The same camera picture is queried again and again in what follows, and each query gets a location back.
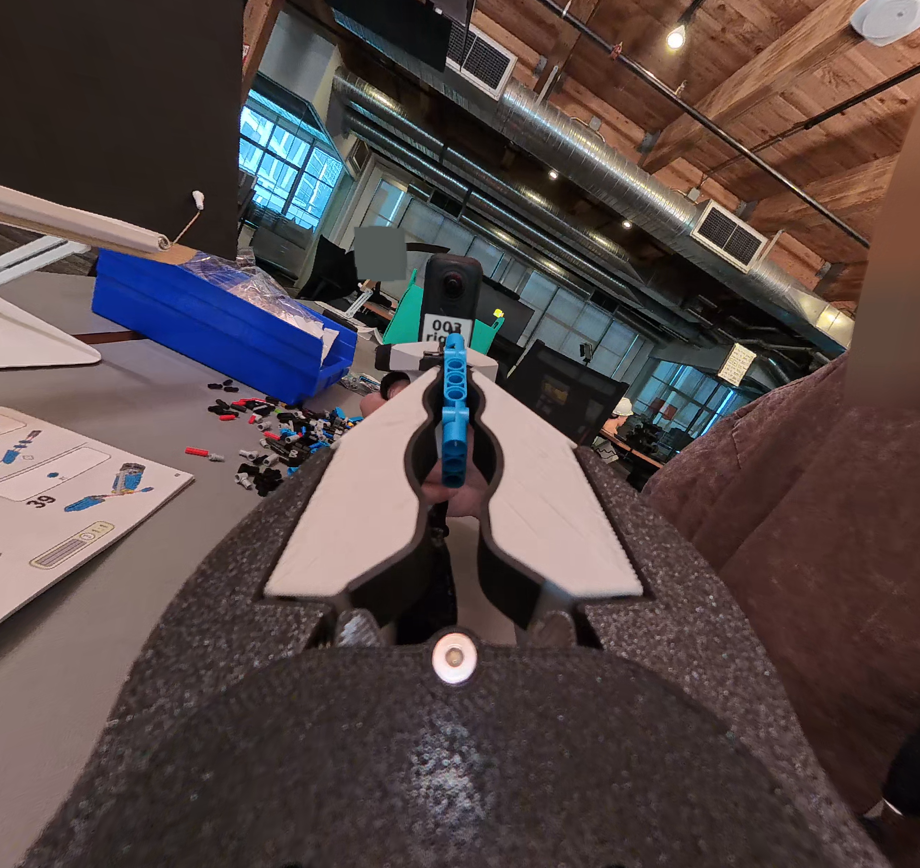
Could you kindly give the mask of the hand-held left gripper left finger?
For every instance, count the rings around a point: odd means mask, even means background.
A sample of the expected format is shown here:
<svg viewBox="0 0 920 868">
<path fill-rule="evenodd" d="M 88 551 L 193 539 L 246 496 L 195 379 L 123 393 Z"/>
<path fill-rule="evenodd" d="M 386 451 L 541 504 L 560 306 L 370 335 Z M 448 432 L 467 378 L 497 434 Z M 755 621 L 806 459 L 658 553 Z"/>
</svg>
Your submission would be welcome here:
<svg viewBox="0 0 920 868">
<path fill-rule="evenodd" d="M 383 625 L 426 593 L 422 483 L 439 460 L 441 370 L 429 368 L 332 451 L 263 589 L 266 598 L 368 609 Z"/>
</svg>

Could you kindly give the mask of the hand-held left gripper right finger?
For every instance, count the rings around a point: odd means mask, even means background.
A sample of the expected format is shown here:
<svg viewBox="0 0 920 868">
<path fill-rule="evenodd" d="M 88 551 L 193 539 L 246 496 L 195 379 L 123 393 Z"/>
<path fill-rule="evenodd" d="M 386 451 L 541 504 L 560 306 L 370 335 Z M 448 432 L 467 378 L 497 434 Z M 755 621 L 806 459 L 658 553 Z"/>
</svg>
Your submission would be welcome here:
<svg viewBox="0 0 920 868">
<path fill-rule="evenodd" d="M 472 460 L 487 483 L 477 576 L 518 628 L 547 610 L 643 596 L 577 448 L 490 380 L 470 372 Z"/>
</svg>

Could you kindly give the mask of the blue block piece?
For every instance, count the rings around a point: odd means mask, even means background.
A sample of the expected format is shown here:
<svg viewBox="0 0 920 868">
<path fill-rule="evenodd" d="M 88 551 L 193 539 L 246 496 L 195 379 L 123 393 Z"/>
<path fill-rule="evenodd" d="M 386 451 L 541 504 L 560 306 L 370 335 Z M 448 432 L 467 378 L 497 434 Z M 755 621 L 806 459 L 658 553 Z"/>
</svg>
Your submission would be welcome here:
<svg viewBox="0 0 920 868">
<path fill-rule="evenodd" d="M 466 483 L 467 406 L 466 342 L 450 333 L 443 347 L 442 484 L 458 490 Z"/>
</svg>

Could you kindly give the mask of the pile of building block pieces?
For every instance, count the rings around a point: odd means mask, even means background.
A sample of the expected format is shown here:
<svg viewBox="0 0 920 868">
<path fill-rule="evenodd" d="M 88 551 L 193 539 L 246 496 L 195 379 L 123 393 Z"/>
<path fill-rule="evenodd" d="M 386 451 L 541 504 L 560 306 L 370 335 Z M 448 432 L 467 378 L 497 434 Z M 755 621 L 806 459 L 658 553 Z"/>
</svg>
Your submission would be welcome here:
<svg viewBox="0 0 920 868">
<path fill-rule="evenodd" d="M 338 446 L 362 420 L 357 404 L 309 407 L 267 394 L 247 394 L 234 379 L 206 385 L 207 411 L 244 437 L 243 445 L 210 452 L 224 456 L 233 482 L 248 494 L 265 498 L 287 482 L 307 460 Z"/>
</svg>

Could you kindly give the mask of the grey desk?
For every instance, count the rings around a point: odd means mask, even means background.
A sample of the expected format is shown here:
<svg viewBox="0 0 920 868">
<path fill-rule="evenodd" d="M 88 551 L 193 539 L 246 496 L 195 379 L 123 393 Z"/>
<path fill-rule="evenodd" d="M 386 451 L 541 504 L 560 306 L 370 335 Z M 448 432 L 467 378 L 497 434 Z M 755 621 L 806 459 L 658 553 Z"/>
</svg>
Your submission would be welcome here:
<svg viewBox="0 0 920 868">
<path fill-rule="evenodd" d="M 2 866 L 15 866 L 83 770 L 132 663 L 201 561 L 255 508 L 224 463 L 185 454 L 244 437 L 210 415 L 200 363 L 90 310 L 95 280 L 36 273 L 2 297 L 75 337 L 94 366 L 2 371 L 2 405 L 195 481 L 128 537 L 2 623 Z"/>
</svg>

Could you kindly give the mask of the person's right hand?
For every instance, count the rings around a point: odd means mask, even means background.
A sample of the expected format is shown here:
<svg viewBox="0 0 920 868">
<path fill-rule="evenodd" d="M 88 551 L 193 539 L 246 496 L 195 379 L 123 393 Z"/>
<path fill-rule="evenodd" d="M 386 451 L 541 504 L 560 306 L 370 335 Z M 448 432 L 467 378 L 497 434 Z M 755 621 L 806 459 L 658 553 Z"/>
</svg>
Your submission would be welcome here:
<svg viewBox="0 0 920 868">
<path fill-rule="evenodd" d="M 488 482 L 473 461 L 474 434 L 467 435 L 467 459 L 465 482 L 460 488 L 448 488 L 443 484 L 443 462 L 439 455 L 421 484 L 422 494 L 428 506 L 447 504 L 446 517 L 478 517 L 486 495 Z"/>
</svg>

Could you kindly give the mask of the black monitor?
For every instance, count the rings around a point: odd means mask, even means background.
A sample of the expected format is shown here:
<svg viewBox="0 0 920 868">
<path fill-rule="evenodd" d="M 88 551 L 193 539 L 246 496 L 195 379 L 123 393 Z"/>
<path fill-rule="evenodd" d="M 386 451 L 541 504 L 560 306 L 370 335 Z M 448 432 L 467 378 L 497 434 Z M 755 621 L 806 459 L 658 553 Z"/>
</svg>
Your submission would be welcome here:
<svg viewBox="0 0 920 868">
<path fill-rule="evenodd" d="M 343 249 L 321 235 L 310 274 L 296 299 L 331 302 L 351 295 L 360 287 L 356 267 L 353 250 Z"/>
</svg>

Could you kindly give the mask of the white vent grille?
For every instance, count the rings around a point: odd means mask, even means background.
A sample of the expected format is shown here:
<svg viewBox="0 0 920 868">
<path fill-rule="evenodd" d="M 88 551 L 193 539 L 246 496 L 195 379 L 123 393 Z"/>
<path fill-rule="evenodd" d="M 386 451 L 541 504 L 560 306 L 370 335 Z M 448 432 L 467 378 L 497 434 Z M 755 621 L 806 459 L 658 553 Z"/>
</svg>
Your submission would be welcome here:
<svg viewBox="0 0 920 868">
<path fill-rule="evenodd" d="M 518 56 L 474 25 L 448 19 L 446 70 L 497 103 L 518 64 Z"/>
<path fill-rule="evenodd" d="M 745 275 L 762 263 L 769 245 L 765 235 L 714 200 L 697 208 L 691 238 Z"/>
</svg>

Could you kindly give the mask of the person's brown clothing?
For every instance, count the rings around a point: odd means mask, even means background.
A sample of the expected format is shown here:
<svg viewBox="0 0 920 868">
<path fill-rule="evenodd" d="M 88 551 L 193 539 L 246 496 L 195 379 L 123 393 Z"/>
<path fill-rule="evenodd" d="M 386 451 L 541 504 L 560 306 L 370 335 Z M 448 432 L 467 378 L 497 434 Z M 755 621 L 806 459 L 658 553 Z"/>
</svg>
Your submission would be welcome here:
<svg viewBox="0 0 920 868">
<path fill-rule="evenodd" d="M 918 728 L 918 410 L 848 404 L 847 358 L 719 421 L 641 495 L 729 587 L 865 812 Z"/>
</svg>

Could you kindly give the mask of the instruction booklet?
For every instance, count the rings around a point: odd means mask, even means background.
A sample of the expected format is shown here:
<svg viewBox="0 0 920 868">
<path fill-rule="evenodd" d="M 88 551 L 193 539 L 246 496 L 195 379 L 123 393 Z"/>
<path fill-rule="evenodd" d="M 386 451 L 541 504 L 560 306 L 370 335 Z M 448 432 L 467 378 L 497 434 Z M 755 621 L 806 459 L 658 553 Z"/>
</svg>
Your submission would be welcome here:
<svg viewBox="0 0 920 868">
<path fill-rule="evenodd" d="M 1 408 L 1 620 L 126 537 L 194 477 Z"/>
</svg>

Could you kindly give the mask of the white laptop stand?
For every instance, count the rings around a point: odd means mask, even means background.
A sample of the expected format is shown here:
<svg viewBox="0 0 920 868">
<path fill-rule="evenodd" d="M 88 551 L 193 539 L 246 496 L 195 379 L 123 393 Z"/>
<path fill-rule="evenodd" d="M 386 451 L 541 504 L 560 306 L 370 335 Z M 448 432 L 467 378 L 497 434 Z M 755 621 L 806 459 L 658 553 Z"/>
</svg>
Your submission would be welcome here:
<svg viewBox="0 0 920 868">
<path fill-rule="evenodd" d="M 184 264 L 194 251 L 167 236 L 116 218 L 1 187 L 4 226 L 38 233 L 1 256 L 1 283 L 91 248 L 111 249 L 165 264 Z M 91 345 L 64 333 L 12 303 L 1 300 L 1 368 L 92 366 L 101 356 Z"/>
</svg>

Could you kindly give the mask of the black partition panel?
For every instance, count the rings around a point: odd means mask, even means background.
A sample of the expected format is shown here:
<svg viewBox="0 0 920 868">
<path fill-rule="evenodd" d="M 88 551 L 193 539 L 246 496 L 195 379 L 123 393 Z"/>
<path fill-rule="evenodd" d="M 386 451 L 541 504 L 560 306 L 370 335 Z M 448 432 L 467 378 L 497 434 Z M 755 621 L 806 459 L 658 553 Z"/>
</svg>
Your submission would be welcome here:
<svg viewBox="0 0 920 868">
<path fill-rule="evenodd" d="M 233 256 L 242 0 L 1 0 L 1 184 Z"/>
</svg>

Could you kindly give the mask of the white ceiling speaker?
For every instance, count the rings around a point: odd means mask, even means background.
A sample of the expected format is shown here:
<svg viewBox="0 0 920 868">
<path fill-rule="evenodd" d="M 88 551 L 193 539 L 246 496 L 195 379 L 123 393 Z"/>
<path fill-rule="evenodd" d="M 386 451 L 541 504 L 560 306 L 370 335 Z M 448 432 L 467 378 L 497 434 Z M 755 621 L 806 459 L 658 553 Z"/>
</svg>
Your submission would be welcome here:
<svg viewBox="0 0 920 868">
<path fill-rule="evenodd" d="M 919 0 L 864 0 L 851 28 L 873 46 L 888 46 L 919 28 Z"/>
</svg>

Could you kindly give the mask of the silver air duct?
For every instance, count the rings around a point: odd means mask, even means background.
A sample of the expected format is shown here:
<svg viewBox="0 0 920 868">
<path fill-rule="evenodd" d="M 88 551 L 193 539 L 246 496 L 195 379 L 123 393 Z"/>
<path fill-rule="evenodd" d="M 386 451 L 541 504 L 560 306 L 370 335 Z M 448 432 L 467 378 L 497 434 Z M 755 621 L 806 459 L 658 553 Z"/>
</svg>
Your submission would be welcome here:
<svg viewBox="0 0 920 868">
<path fill-rule="evenodd" d="M 517 195 L 519 207 L 562 219 L 536 192 L 500 179 L 449 148 L 410 119 L 404 107 L 366 80 L 339 68 L 332 84 L 332 91 L 349 114 L 369 115 L 374 124 L 380 122 L 391 128 L 416 149 L 443 156 L 443 161 L 484 191 L 489 189 L 509 201 Z M 535 101 L 534 94 L 518 81 L 512 80 L 510 89 L 499 105 L 499 128 L 504 138 L 812 343 L 829 347 L 831 353 L 849 348 L 854 320 L 769 258 L 778 236 L 769 240 L 762 263 L 750 274 L 742 274 L 691 238 L 697 208 L 705 203 L 691 201 L 617 150 L 589 138 L 588 131 L 576 129 L 577 125 L 553 105 Z"/>
</svg>

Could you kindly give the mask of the white wall chart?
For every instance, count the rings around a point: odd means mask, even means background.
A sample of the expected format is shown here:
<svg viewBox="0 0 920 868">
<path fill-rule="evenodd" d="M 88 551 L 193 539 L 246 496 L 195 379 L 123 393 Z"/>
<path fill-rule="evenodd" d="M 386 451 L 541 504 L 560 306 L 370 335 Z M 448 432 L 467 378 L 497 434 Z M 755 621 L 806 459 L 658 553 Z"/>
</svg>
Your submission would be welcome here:
<svg viewBox="0 0 920 868">
<path fill-rule="evenodd" d="M 716 376 L 730 387 L 738 388 L 756 358 L 755 351 L 741 343 L 733 343 L 719 365 Z"/>
</svg>

